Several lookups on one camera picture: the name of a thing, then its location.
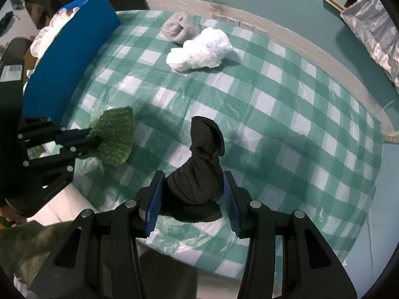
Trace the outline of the wooden window ledge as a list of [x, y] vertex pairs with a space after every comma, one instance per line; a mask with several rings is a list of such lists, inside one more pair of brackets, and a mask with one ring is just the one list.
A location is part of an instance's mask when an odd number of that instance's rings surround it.
[[342, 11], [344, 11], [346, 9], [346, 7], [344, 5], [340, 4], [336, 0], [323, 0], [323, 1], [327, 2], [328, 4], [330, 4], [332, 7], [337, 9], [337, 11], [339, 11], [339, 12], [342, 12]]

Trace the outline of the black sock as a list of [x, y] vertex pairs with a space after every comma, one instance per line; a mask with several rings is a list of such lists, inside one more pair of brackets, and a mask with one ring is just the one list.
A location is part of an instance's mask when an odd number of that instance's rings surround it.
[[222, 217], [224, 191], [220, 158], [224, 138], [218, 125], [202, 116], [191, 118], [191, 157], [162, 184], [160, 214], [180, 222], [213, 222]]

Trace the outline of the small grey sock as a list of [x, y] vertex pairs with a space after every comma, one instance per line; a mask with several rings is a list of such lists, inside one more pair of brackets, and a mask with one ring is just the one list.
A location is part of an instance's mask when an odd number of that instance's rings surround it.
[[181, 11], [168, 18], [161, 31], [173, 43], [182, 45], [185, 41], [196, 38], [201, 33], [201, 28], [189, 18], [186, 11]]

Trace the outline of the silver foil curtain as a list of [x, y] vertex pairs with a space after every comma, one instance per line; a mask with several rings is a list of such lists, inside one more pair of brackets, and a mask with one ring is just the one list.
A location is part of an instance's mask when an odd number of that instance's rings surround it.
[[382, 2], [356, 0], [340, 17], [398, 88], [398, 29]]

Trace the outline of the green knitted cloth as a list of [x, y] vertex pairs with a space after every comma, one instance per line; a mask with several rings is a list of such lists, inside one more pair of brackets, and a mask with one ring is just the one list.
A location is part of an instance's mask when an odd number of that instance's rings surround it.
[[99, 118], [89, 123], [89, 136], [101, 138], [98, 148], [90, 150], [79, 159], [96, 157], [106, 164], [124, 164], [133, 149], [135, 122], [131, 107], [119, 107], [104, 111]]

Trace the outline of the blue cardboard box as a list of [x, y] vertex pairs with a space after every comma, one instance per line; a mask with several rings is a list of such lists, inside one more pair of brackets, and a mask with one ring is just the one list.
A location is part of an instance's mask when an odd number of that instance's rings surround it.
[[60, 124], [74, 91], [100, 47], [120, 25], [109, 0], [75, 0], [78, 7], [44, 52], [25, 89], [22, 117]]

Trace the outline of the wall power socket strip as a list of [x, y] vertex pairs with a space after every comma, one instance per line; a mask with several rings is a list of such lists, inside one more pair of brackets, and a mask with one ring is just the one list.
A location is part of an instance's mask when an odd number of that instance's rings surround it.
[[240, 28], [243, 28], [246, 30], [251, 30], [251, 31], [255, 30], [255, 26], [248, 24], [247, 22], [240, 21], [235, 18], [231, 18], [227, 15], [220, 15], [218, 13], [212, 13], [212, 18], [215, 20], [218, 20], [218, 21], [229, 23], [231, 25], [234, 25], [236, 27], [240, 27]]

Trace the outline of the green checkered tablecloth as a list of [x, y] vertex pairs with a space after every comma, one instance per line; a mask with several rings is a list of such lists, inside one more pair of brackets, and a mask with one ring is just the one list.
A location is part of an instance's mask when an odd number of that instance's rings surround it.
[[105, 211], [171, 173], [190, 156], [191, 118], [214, 120], [224, 136], [222, 168], [275, 211], [303, 210], [344, 260], [375, 195], [384, 135], [380, 122], [342, 85], [267, 36], [225, 22], [195, 22], [227, 34], [232, 52], [215, 69], [181, 74], [166, 64], [167, 11], [122, 11], [62, 120], [86, 128], [129, 106], [133, 152], [114, 167], [76, 164], [74, 186]]

